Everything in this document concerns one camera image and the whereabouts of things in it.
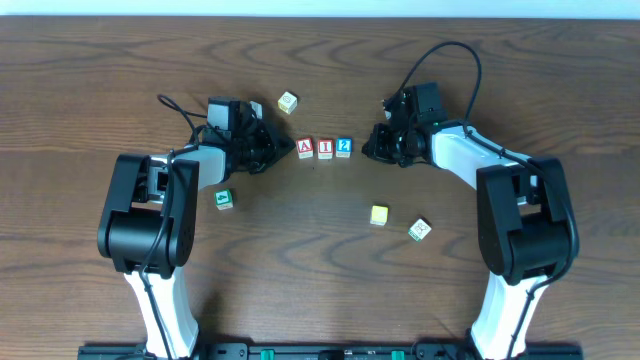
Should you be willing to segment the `red letter A block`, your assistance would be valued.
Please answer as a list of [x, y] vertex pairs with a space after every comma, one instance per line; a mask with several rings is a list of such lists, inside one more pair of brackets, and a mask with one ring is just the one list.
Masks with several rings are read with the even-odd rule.
[[314, 156], [313, 140], [311, 138], [300, 138], [296, 141], [297, 154], [300, 159], [312, 158]]

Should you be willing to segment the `red letter I block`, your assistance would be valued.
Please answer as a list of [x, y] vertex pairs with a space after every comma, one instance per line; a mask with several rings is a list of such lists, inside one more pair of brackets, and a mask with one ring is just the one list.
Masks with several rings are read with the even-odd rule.
[[319, 139], [317, 141], [317, 156], [319, 160], [330, 160], [334, 156], [334, 141]]

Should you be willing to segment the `blue number 2 block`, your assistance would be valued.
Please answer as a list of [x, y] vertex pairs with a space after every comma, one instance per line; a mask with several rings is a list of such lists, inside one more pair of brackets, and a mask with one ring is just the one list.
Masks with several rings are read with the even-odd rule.
[[353, 152], [351, 138], [337, 138], [335, 142], [335, 156], [337, 158], [350, 158]]

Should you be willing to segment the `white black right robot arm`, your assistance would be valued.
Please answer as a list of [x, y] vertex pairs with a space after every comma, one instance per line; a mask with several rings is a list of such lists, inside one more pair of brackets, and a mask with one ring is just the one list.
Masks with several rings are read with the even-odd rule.
[[479, 249], [489, 269], [485, 297], [470, 329], [471, 355], [515, 359], [540, 296], [570, 269], [579, 239], [563, 167], [553, 157], [512, 152], [451, 120], [436, 83], [406, 87], [384, 100], [386, 122], [362, 152], [407, 168], [424, 163], [476, 192]]

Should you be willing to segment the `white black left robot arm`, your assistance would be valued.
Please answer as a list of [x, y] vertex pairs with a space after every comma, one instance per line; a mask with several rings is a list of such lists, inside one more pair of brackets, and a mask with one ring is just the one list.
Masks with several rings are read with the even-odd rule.
[[191, 254], [201, 190], [234, 173], [256, 175], [296, 146], [265, 119], [260, 104], [211, 97], [203, 124], [160, 94], [188, 123], [186, 144], [164, 155], [118, 156], [101, 215], [97, 247], [134, 290], [147, 340], [140, 359], [190, 359], [199, 326], [189, 305], [184, 266]]

